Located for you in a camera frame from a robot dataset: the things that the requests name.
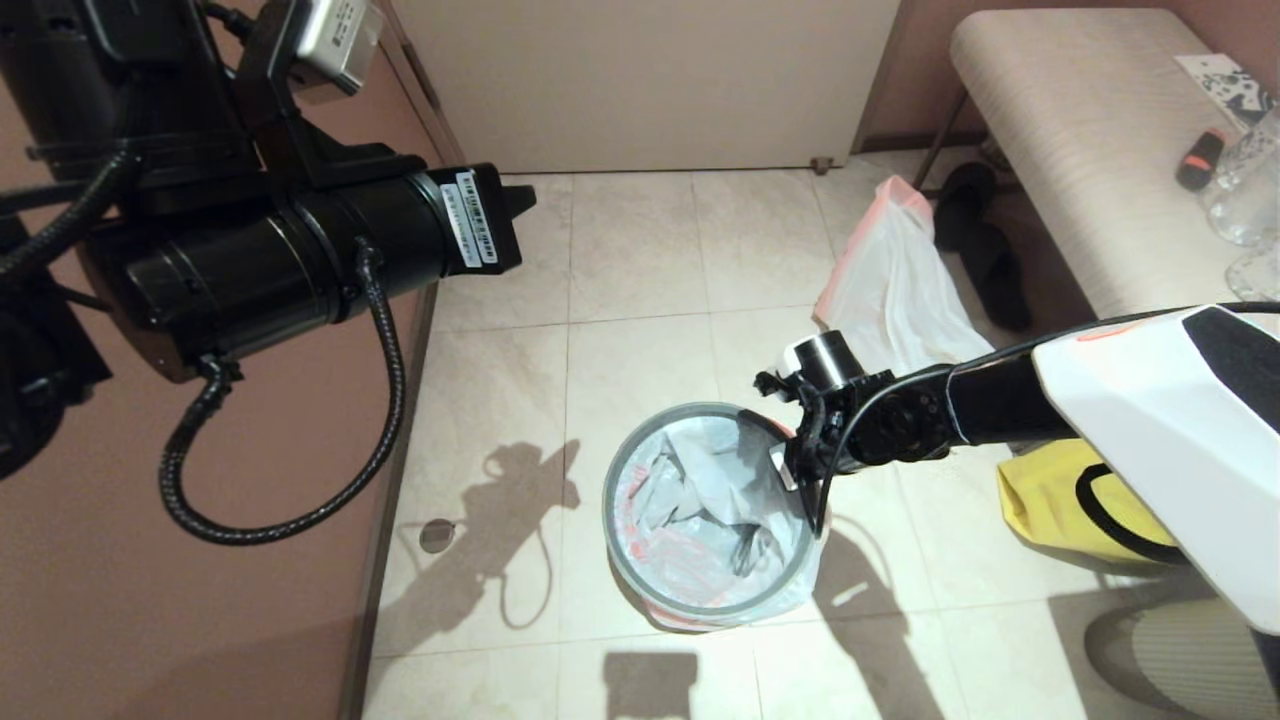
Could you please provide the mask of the white plastic bag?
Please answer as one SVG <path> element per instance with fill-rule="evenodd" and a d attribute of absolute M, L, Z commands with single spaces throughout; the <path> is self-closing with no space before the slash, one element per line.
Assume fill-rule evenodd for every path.
<path fill-rule="evenodd" d="M 870 373 L 904 377 L 995 350 L 970 323 L 934 247 L 932 206 L 897 176 L 876 188 L 815 304 L 815 319 L 840 331 Z"/>

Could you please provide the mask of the red printed plastic bag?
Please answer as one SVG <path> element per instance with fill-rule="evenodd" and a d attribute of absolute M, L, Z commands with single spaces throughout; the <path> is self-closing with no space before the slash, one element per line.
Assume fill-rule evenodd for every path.
<path fill-rule="evenodd" d="M 602 493 L 607 553 L 668 632 L 763 623 L 803 606 L 826 544 L 776 460 L 787 427 L 732 404 L 685 404 L 618 447 Z"/>

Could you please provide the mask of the yellow bag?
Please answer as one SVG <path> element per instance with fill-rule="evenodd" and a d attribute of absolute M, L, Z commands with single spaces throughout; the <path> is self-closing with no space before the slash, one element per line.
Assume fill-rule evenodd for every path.
<path fill-rule="evenodd" d="M 1074 559 L 1187 566 L 1172 536 L 1083 439 L 1057 439 L 1001 462 L 1002 515 L 1028 544 Z"/>

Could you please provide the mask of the black slipper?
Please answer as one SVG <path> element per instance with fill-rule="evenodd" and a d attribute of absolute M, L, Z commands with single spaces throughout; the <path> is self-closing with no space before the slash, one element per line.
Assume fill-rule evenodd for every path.
<path fill-rule="evenodd" d="M 961 242 L 960 259 L 989 320 L 1006 331 L 1028 331 L 1033 318 L 1009 237 L 996 225 L 977 223 Z"/>
<path fill-rule="evenodd" d="M 934 246 L 940 251 L 954 252 L 980 223 L 996 188 L 995 169 L 980 161 L 964 163 L 947 176 L 933 208 Z"/>

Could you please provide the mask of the dark metal table leg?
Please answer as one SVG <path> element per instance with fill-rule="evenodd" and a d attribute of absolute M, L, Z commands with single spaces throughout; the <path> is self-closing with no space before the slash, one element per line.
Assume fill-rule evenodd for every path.
<path fill-rule="evenodd" d="M 929 200 L 937 199 L 941 193 L 940 187 L 929 186 L 929 177 L 942 150 L 959 146 L 961 140 L 977 137 L 974 133 L 964 135 L 954 132 L 955 124 L 969 104 L 970 95 L 966 87 L 961 85 L 945 113 L 942 126 L 933 135 L 925 156 L 911 179 L 913 188 Z M 1021 183 L 1016 177 L 1011 161 L 991 132 L 986 132 L 980 141 L 975 141 L 974 147 L 978 159 L 996 173 L 998 181 L 996 191 L 998 193 L 1012 193 L 1021 190 Z"/>

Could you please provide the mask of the beige wood grain table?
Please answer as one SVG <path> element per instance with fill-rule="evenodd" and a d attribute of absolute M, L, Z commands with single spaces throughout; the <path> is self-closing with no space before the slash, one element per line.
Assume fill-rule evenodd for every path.
<path fill-rule="evenodd" d="M 1100 316 L 1236 297 L 1242 249 L 1175 178 L 1228 128 L 1179 64 L 1204 53 L 1155 8 L 983 10 L 952 33 L 954 69 Z"/>

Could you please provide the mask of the grey ribbed round object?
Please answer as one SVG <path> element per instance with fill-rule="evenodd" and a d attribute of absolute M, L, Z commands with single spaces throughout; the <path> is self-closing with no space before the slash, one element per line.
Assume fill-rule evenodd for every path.
<path fill-rule="evenodd" d="M 1094 671 L 1140 705 L 1194 720 L 1280 720 L 1254 632 L 1221 600 L 1107 611 L 1084 646 Z"/>

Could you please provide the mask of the small clear glass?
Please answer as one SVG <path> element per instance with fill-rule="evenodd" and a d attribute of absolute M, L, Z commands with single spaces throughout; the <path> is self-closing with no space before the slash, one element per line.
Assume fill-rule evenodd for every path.
<path fill-rule="evenodd" d="M 1225 272 L 1228 288 L 1249 302 L 1280 302 L 1280 238 L 1247 250 Z"/>

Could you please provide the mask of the black red small device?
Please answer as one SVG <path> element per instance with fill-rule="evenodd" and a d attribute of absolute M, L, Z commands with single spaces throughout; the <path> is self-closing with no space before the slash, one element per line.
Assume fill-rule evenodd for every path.
<path fill-rule="evenodd" d="M 1217 128 L 1204 131 L 1179 161 L 1176 183 L 1190 192 L 1206 188 L 1217 170 L 1226 141 L 1226 135 Z"/>

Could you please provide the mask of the large clear glass jar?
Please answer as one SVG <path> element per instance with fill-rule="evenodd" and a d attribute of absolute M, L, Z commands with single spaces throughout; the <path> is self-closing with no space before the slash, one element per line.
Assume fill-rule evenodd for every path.
<path fill-rule="evenodd" d="M 1228 147 L 1201 193 L 1220 238 L 1256 247 L 1280 238 L 1280 102 Z"/>

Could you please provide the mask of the blue white booklet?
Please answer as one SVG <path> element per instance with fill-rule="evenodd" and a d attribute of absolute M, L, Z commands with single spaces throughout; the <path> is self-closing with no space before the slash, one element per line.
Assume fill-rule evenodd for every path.
<path fill-rule="evenodd" d="M 1280 106 L 1257 78 L 1225 54 L 1176 55 L 1174 60 L 1240 132 Z"/>

